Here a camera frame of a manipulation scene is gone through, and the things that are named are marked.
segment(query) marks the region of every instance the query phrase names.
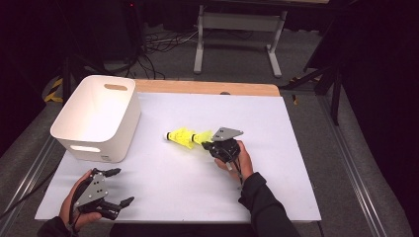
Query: yellow shuttlecock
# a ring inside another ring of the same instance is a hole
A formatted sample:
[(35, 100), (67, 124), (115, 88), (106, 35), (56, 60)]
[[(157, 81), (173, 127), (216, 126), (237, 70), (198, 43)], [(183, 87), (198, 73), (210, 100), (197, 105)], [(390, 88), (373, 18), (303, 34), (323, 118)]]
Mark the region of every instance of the yellow shuttlecock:
[(198, 134), (193, 134), (192, 140), (201, 145), (205, 141), (211, 142), (210, 140), (211, 137), (212, 137), (212, 131), (208, 130), (208, 131), (204, 131)]
[(181, 127), (172, 132), (167, 132), (165, 138), (192, 149), (194, 147), (194, 142), (192, 141), (192, 135), (194, 133), (192, 130)]

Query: white plastic bin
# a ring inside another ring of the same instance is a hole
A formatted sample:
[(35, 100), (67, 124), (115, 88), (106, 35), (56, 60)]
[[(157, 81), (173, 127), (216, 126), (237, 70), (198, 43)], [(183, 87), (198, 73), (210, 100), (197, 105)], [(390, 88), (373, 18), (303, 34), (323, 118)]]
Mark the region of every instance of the white plastic bin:
[(65, 104), (50, 133), (77, 159), (120, 162), (126, 157), (140, 113), (133, 80), (88, 76)]

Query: white tabletop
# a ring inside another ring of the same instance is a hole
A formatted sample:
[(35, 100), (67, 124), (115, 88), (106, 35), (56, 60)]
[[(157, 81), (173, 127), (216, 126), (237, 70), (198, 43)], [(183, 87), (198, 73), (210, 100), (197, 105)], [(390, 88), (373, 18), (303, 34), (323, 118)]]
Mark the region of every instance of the white tabletop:
[(180, 127), (196, 132), (221, 126), (244, 131), (254, 171), (268, 181), (292, 221), (320, 220), (311, 183), (281, 97), (138, 93), (141, 105), (126, 158), (117, 164), (75, 159), (66, 152), (35, 219), (58, 215), (71, 187), (88, 169), (122, 171), (106, 180), (106, 201), (135, 197), (116, 222), (243, 223), (248, 210), (237, 202), (239, 184), (216, 167), (197, 145), (188, 149), (163, 139)]

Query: bin handle hole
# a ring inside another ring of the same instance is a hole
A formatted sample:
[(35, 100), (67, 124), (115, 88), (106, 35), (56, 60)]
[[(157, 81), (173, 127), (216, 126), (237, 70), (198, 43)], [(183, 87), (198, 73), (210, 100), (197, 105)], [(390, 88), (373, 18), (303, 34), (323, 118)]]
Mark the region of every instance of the bin handle hole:
[(99, 148), (90, 147), (90, 146), (77, 146), (77, 145), (70, 145), (71, 149), (79, 150), (79, 151), (89, 151), (89, 152), (101, 152)]
[(105, 88), (109, 90), (116, 90), (116, 91), (127, 91), (128, 88), (126, 86), (121, 85), (114, 85), (114, 84), (105, 84)]

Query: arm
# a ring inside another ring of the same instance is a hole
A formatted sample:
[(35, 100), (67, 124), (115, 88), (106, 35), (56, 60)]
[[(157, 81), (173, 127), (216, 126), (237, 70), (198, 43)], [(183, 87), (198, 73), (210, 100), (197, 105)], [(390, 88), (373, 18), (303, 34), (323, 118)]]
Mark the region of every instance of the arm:
[[(38, 231), (39, 237), (49, 237), (49, 236), (71, 236), (71, 232), (67, 229), (65, 224), (69, 223), (69, 213), (70, 213), (70, 205), (71, 199), (73, 198), (74, 192), (76, 191), (77, 187), (86, 180), (92, 171), (89, 170), (84, 176), (82, 176), (73, 186), (68, 196), (65, 198), (64, 202), (62, 203), (61, 210), (59, 212), (59, 216), (47, 221), (41, 229)], [(98, 212), (91, 212), (91, 213), (79, 213), (77, 210), (73, 214), (74, 222), (76, 219), (76, 225), (74, 226), (74, 230), (79, 232), (81, 227), (84, 225), (94, 222), (102, 218), (102, 215)]]
[[(266, 185), (266, 180), (259, 173), (253, 173), (252, 161), (243, 142), (237, 141), (237, 143), (240, 146), (238, 162), (244, 180), (239, 202), (250, 211), (253, 229), (259, 237), (299, 236), (287, 217), (283, 205)], [(219, 168), (227, 170), (226, 165), (219, 159), (215, 159), (215, 163)], [(235, 169), (229, 173), (238, 180)]]

